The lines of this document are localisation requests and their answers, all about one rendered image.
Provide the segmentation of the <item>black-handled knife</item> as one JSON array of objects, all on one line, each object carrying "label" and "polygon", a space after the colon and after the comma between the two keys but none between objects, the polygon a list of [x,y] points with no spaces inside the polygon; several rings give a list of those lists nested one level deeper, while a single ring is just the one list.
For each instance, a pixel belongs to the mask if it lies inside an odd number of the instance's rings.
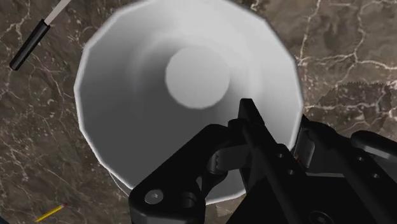
[{"label": "black-handled knife", "polygon": [[29,34],[29,37],[25,40],[18,52],[12,58],[10,62],[10,68],[12,70],[18,71],[20,69],[21,65],[32,53],[33,49],[35,49],[35,47],[50,29],[50,24],[71,1],[72,0],[60,0],[60,2],[54,7],[47,17],[45,19],[41,19],[38,22],[33,31]]}]

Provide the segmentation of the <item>white cup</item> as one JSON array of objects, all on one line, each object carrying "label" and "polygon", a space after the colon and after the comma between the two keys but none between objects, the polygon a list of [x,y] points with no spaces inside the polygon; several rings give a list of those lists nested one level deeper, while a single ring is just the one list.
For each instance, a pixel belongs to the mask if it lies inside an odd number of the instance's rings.
[{"label": "white cup", "polygon": [[129,192],[209,124],[252,99],[292,148],[303,113],[294,56],[261,16],[232,0],[138,0],[83,49],[74,96],[87,143]]}]

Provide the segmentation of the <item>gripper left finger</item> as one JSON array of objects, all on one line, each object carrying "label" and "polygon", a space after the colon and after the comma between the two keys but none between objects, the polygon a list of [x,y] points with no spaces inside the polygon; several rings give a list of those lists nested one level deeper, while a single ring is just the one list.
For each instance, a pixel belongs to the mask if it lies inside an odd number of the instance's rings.
[{"label": "gripper left finger", "polygon": [[227,224],[255,216],[305,224],[305,173],[274,140],[251,99],[240,101],[238,117],[227,126],[203,128],[131,191],[132,224],[204,224],[206,197],[232,170],[240,172],[247,195]]}]

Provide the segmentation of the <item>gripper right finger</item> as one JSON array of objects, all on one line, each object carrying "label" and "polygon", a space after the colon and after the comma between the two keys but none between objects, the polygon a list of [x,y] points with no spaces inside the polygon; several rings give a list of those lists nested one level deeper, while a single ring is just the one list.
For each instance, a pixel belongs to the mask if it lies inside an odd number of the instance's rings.
[{"label": "gripper right finger", "polygon": [[345,137],[302,116],[295,152],[312,153],[306,162],[313,174],[342,174],[375,224],[397,224],[397,182],[374,160],[397,164],[397,142],[368,130]]}]

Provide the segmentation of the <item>yellow pencil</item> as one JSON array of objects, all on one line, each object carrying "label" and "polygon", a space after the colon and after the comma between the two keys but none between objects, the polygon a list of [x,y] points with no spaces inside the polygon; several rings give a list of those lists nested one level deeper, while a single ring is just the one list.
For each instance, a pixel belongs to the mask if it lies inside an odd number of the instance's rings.
[{"label": "yellow pencil", "polygon": [[63,208],[67,207],[68,203],[63,203],[55,208],[53,208],[52,210],[46,212],[45,214],[42,214],[40,217],[35,219],[35,223],[38,223],[40,221],[43,221],[44,219],[50,217],[51,215],[61,211]]}]

